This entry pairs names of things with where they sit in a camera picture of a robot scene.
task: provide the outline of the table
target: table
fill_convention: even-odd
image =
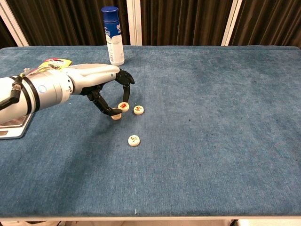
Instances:
[[[120,121],[73,95],[0,140],[1,219],[301,216],[300,49],[124,49],[136,84]],[[1,77],[50,57],[109,63],[106,46],[4,48]]]

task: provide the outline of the robotic hand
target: robotic hand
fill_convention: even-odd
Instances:
[[[123,85],[128,102],[133,77],[114,65],[82,64],[54,70],[41,67],[22,76],[0,79],[0,124],[68,100],[71,94],[87,96],[106,115],[116,115],[100,95],[104,84],[116,80]]]

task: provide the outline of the round game piece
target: round game piece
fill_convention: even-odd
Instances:
[[[130,105],[127,102],[121,102],[118,108],[122,110],[122,112],[127,112],[130,109]]]
[[[143,114],[144,108],[140,105],[134,107],[134,113],[137,115]]]
[[[119,120],[119,119],[121,119],[121,113],[120,113],[120,114],[113,115],[113,116],[111,116],[111,118],[112,118],[113,120]]]
[[[128,139],[128,144],[131,145],[132,147],[135,147],[140,144],[140,138],[136,135],[132,135]]]

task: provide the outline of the dark curtain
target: dark curtain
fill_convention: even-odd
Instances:
[[[221,45],[232,0],[141,0],[143,45]]]
[[[301,0],[243,0],[229,45],[301,48]]]
[[[0,48],[17,46],[4,21],[0,17]]]
[[[101,8],[119,8],[124,45],[130,44],[125,0],[7,0],[29,45],[106,45]]]

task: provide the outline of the blue cap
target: blue cap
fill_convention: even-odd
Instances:
[[[119,21],[118,8],[115,6],[106,6],[102,8],[103,21],[113,23]]]

